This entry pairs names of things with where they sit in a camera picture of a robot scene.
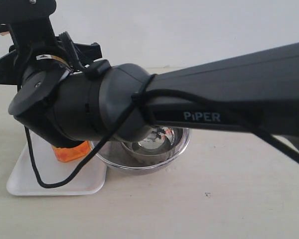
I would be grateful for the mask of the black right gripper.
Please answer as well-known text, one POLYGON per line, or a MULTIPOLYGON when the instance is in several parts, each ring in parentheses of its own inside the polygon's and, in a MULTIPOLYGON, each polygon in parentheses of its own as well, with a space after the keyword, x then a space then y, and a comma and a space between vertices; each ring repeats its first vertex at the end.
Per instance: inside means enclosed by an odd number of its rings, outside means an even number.
MULTIPOLYGON (((0 85, 20 85, 22 74, 37 55, 54 55, 67 60, 65 50, 59 45, 50 19, 37 18, 8 24, 15 50, 0 58, 0 85)), ((82 65, 102 58, 101 46, 73 43, 82 65)))

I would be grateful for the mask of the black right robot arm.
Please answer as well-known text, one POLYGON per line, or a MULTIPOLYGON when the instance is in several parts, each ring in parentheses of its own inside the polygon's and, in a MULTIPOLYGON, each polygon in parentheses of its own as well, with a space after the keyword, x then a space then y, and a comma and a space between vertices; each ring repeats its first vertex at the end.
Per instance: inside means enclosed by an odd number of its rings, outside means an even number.
POLYGON ((150 74, 56 36, 48 18, 1 22, 4 30, 13 45, 0 58, 0 85, 17 87, 8 113, 56 147, 193 128, 251 133, 299 163, 299 43, 150 74))

